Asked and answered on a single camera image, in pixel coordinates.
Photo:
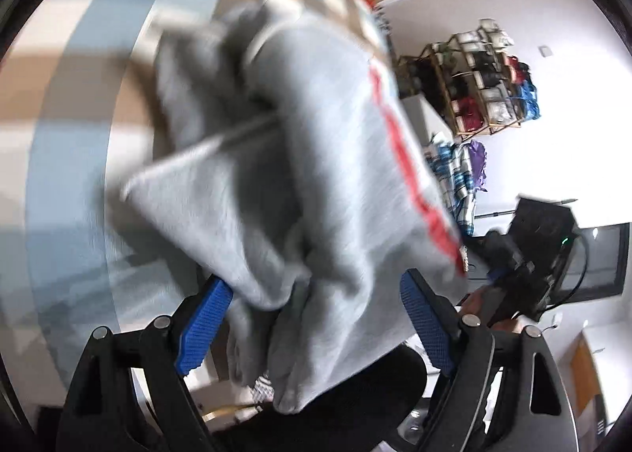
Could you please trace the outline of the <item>person right hand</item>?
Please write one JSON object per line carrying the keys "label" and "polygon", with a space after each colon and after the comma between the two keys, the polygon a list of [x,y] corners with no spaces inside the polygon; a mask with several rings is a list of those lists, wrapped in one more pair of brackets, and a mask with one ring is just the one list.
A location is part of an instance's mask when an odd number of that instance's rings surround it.
{"label": "person right hand", "polygon": [[519,334],[524,325],[516,316],[517,299],[508,292],[499,299],[502,290],[494,286],[481,286],[472,292],[459,309],[459,318],[477,316],[487,328]]}

